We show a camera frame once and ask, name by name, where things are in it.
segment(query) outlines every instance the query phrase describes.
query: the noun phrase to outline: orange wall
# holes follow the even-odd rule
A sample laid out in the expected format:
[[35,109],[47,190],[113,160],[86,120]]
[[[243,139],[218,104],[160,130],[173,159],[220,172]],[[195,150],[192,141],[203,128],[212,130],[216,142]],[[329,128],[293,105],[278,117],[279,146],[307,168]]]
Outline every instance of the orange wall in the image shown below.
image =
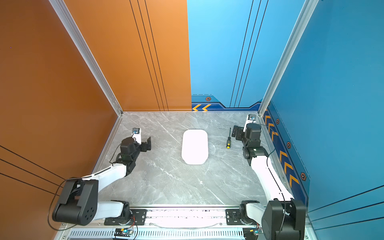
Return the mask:
[[124,111],[191,109],[186,0],[65,3]]
[[[91,173],[117,116],[49,1],[0,1],[0,22],[0,145],[63,178]],[[0,161],[0,239],[52,239],[62,179],[3,148],[0,159],[46,179]]]

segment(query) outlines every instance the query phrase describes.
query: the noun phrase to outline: yellow chevron arrow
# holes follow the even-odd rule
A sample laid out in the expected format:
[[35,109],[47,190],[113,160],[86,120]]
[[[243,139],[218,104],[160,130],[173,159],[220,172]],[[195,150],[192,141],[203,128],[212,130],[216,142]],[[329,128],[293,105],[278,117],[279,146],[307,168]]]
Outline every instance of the yellow chevron arrow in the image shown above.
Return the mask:
[[207,107],[211,106],[211,104],[208,104],[207,106],[203,107],[203,110],[208,112]]
[[294,180],[295,182],[297,182],[297,184],[300,184],[299,183],[299,180],[297,180],[294,176],[292,176],[291,174],[289,175],[289,185],[292,187],[292,180]]
[[268,132],[271,132],[271,127],[274,127],[273,123],[268,124]]
[[273,136],[274,135],[279,136],[276,132],[272,131],[272,142],[273,142]]
[[287,174],[287,167],[289,167],[290,169],[293,170],[293,167],[291,164],[288,164],[287,162],[284,162],[284,172],[285,174]]
[[284,155],[284,156],[288,157],[288,156],[287,156],[287,154],[286,154],[285,152],[283,152],[283,151],[280,151],[280,162],[281,162],[281,156],[282,156],[282,155]]
[[271,116],[265,116],[265,125],[266,125],[266,119],[271,118]]
[[198,111],[197,108],[200,107],[200,106],[201,106],[201,104],[198,104],[198,105],[196,105],[196,106],[195,106],[194,108],[192,108],[192,109],[195,110],[195,111],[197,112],[197,111]]

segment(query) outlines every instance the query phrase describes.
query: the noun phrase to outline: white container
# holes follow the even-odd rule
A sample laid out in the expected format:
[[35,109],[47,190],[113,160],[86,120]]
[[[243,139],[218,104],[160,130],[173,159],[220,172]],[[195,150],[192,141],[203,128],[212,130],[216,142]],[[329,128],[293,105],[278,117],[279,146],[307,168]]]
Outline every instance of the white container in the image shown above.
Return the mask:
[[181,157],[186,164],[199,165],[208,158],[208,134],[204,130],[190,129],[183,134]]

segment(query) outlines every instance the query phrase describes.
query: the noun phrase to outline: blue wall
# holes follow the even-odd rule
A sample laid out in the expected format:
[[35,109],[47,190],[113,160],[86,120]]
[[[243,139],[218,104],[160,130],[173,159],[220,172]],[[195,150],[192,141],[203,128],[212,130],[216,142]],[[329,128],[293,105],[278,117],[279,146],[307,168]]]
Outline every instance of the blue wall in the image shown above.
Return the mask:
[[384,201],[384,187],[343,200],[384,184],[383,9],[320,0],[272,98],[309,174],[320,240],[383,238],[383,219],[350,223],[382,218],[384,204],[339,214]]
[[[251,0],[188,0],[192,94],[213,95],[225,107],[249,107],[260,101],[303,3],[304,0],[271,0],[266,8],[267,0],[254,0],[253,5]],[[253,26],[255,29],[250,41]],[[239,65],[243,42],[244,49]],[[233,89],[238,66],[238,77]]]

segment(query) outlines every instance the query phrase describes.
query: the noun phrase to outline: black and yellow screwdriver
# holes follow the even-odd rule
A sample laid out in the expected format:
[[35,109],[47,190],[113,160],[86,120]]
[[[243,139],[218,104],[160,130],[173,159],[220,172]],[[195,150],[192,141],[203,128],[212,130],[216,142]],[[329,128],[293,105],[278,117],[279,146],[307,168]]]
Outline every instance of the black and yellow screwdriver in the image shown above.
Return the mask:
[[229,128],[229,137],[227,140],[227,148],[230,148],[230,147],[231,147],[231,128]]

